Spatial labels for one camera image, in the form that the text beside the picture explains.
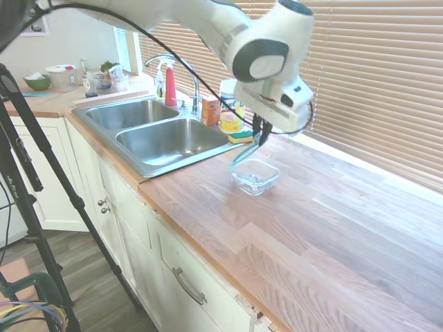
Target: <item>wooden countertop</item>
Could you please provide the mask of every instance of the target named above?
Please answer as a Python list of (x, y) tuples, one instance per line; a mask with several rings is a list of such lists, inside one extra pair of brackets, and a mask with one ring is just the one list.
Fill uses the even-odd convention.
[[(36, 92), (28, 87), (20, 87), (20, 89), (22, 92)], [(26, 98), (36, 118), (59, 118), (64, 116), (66, 111), (73, 108), (73, 100), (84, 98), (84, 91), (80, 87), (78, 90), (68, 93), (53, 92), (52, 89), (38, 92), (50, 93), (50, 95)], [(9, 116), (18, 116), (11, 101), (5, 102), (5, 107)]]
[[(127, 91), (115, 93), (113, 95), (100, 95), (96, 98), (84, 97), (82, 86), (75, 91), (60, 93), (54, 92), (53, 89), (45, 91), (33, 91), (28, 86), (20, 86), (22, 92), (31, 93), (50, 93), (42, 97), (26, 97), (26, 101), (33, 111), (36, 118), (59, 118), (70, 113), (76, 107), (83, 107), (91, 104), (103, 104), (116, 100), (124, 100), (129, 98), (137, 98), (152, 92), (150, 86), (152, 78), (147, 75), (129, 76), (129, 88)], [(12, 102), (5, 102), (6, 110), (9, 116), (18, 116)]]
[(274, 187), (249, 196), (238, 152), (138, 190), (279, 331), (443, 331), (443, 200), (284, 138), (257, 153)]

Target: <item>stainless steel sink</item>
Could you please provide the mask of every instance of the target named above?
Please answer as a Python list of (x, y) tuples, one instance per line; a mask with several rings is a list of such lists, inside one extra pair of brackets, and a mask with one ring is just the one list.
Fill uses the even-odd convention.
[(151, 178), (240, 146), (190, 111), (141, 98), (73, 113), (136, 172)]
[(229, 143), (228, 137), (199, 121), (176, 119), (126, 130), (117, 141), (143, 163), (168, 166)]
[(179, 112), (155, 100), (137, 100), (102, 105), (86, 115), (105, 129), (126, 129), (178, 116)]

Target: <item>window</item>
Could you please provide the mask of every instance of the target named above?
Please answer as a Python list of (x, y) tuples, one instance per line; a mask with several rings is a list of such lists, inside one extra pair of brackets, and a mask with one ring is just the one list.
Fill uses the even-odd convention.
[(116, 38), (118, 61), (126, 71), (131, 71), (131, 60), (126, 40), (126, 30), (114, 26), (114, 36)]
[[(253, 19), (275, 3), (234, 2)], [(316, 121), (307, 134), (443, 192), (443, 2), (301, 2), (316, 20), (300, 65), (315, 95)], [(155, 35), (216, 91), (230, 77), (188, 29), (160, 24)], [(143, 60), (164, 53), (145, 37), (140, 45)], [(144, 71), (155, 75), (156, 68)], [(175, 73), (178, 89), (192, 92), (189, 73), (178, 66)]]

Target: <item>glass bowl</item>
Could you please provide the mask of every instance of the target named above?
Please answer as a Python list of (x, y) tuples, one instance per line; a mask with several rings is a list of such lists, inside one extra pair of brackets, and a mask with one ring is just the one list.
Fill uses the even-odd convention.
[(272, 188), (279, 175), (278, 168), (260, 159), (246, 159), (230, 167), (233, 183), (252, 196), (263, 194)]

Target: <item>red bottle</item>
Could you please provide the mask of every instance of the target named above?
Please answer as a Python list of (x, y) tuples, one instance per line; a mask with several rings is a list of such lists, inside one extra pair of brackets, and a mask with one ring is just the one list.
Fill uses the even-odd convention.
[(168, 63), (166, 68), (166, 94), (165, 94), (165, 105), (175, 106), (177, 101), (175, 100), (175, 81), (174, 81), (174, 71), (172, 70), (172, 63)]

